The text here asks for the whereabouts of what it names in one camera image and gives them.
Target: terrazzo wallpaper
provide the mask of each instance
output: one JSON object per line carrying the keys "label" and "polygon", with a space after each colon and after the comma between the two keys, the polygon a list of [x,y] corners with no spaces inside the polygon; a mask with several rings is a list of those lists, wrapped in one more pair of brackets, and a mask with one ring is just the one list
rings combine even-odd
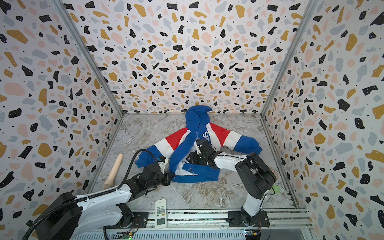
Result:
{"label": "terrazzo wallpaper", "polygon": [[0,0],[0,8],[0,239],[6,240],[21,239],[60,194],[88,190],[118,115],[51,2]]}
{"label": "terrazzo wallpaper", "polygon": [[308,0],[64,0],[124,112],[262,109]]}
{"label": "terrazzo wallpaper", "polygon": [[265,116],[319,239],[384,239],[383,11],[319,1]]}

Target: mounting plate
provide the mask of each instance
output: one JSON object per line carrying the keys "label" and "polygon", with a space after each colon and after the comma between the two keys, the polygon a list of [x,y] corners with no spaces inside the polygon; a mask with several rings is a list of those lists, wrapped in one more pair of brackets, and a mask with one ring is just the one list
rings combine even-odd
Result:
{"label": "mounting plate", "polygon": [[[264,210],[260,210],[257,213],[256,218],[260,220],[262,227],[269,227],[268,216],[266,215],[266,212]],[[229,227],[244,227],[244,228],[248,227],[243,223],[240,211],[228,211],[227,222],[229,223]]]}
{"label": "mounting plate", "polygon": [[[137,219],[139,221],[139,222],[134,221],[134,225],[132,226],[132,229],[146,228],[147,227],[147,222],[148,222],[148,212],[133,212],[132,219]],[[123,229],[119,225],[106,226],[105,228],[117,228],[117,229],[120,228],[120,229]]]}

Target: black cable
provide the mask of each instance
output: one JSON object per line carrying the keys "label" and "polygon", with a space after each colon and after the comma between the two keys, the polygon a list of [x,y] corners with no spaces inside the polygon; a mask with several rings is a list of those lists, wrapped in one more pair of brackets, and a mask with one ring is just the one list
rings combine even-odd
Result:
{"label": "black cable", "polygon": [[156,157],[155,157],[150,151],[148,151],[147,149],[140,149],[140,150],[138,150],[138,151],[135,153],[135,155],[133,155],[132,160],[131,160],[131,163],[129,164],[129,167],[128,167],[128,169],[127,169],[127,172],[125,173],[125,176],[124,176],[123,180],[122,180],[121,183],[116,187],[116,189],[121,188],[121,186],[122,186],[122,185],[124,184],[124,182],[127,180],[128,175],[129,175],[129,172],[130,172],[131,167],[132,167],[132,164],[133,164],[133,161],[135,160],[136,156],[137,156],[140,152],[147,152],[147,153],[149,153],[149,155],[150,155],[151,157],[153,157],[153,159],[154,159],[155,162],[157,163],[157,159],[156,159]]}
{"label": "black cable", "polygon": [[88,198],[87,197],[82,197],[82,198],[79,198],[79,199],[75,199],[75,200],[72,200],[72,201],[69,201],[69,202],[66,202],[66,203],[63,203],[61,204],[60,206],[57,206],[55,207],[54,209],[50,210],[49,212],[47,212],[46,214],[44,215],[40,215],[36,220],[35,222],[32,224],[32,226],[27,230],[27,232],[24,234],[23,236],[23,240],[28,240],[29,236],[31,235],[31,233],[33,232],[33,230],[35,230],[35,228],[46,218],[48,218],[50,215],[52,215],[53,213],[57,212],[57,211],[60,211],[72,204],[76,204],[78,202],[82,202],[82,201],[85,201],[87,200]]}
{"label": "black cable", "polygon": [[107,236],[107,230],[106,230],[105,226],[103,227],[103,234],[104,234],[104,239],[105,240],[109,240],[109,238]]}

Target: gray marble surface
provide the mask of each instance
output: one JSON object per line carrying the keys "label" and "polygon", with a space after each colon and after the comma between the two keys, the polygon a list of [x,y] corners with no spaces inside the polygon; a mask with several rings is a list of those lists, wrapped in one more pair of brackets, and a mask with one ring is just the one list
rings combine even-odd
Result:
{"label": "gray marble surface", "polygon": [[[255,138],[263,148],[260,157],[277,176],[275,185],[280,189],[278,194],[268,197],[263,202],[263,208],[293,208],[293,203],[289,200],[291,197],[284,189],[259,117],[240,114],[210,114],[209,116],[211,122],[218,126]],[[102,190],[103,183],[119,153],[123,153],[124,158],[115,178],[115,185],[118,185],[124,178],[132,156],[137,150],[150,147],[185,126],[184,114],[125,115],[107,160],[96,180],[93,192]],[[226,147],[222,147],[221,150],[231,154],[240,154]],[[142,168],[138,169],[133,164],[128,178],[140,172],[142,172]],[[156,200],[166,199],[167,209],[239,209],[244,204],[246,195],[247,191],[238,174],[221,169],[217,182],[193,184],[172,182],[170,186],[159,186],[147,196],[131,201],[128,205],[134,210],[154,209]]]}

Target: remote control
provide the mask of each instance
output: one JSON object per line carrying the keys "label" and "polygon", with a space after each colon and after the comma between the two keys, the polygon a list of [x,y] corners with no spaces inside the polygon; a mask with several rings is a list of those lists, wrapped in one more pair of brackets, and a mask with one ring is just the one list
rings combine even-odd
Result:
{"label": "remote control", "polygon": [[155,210],[156,210],[156,229],[166,228],[167,227],[167,208],[166,208],[166,200],[161,199],[155,202]]}

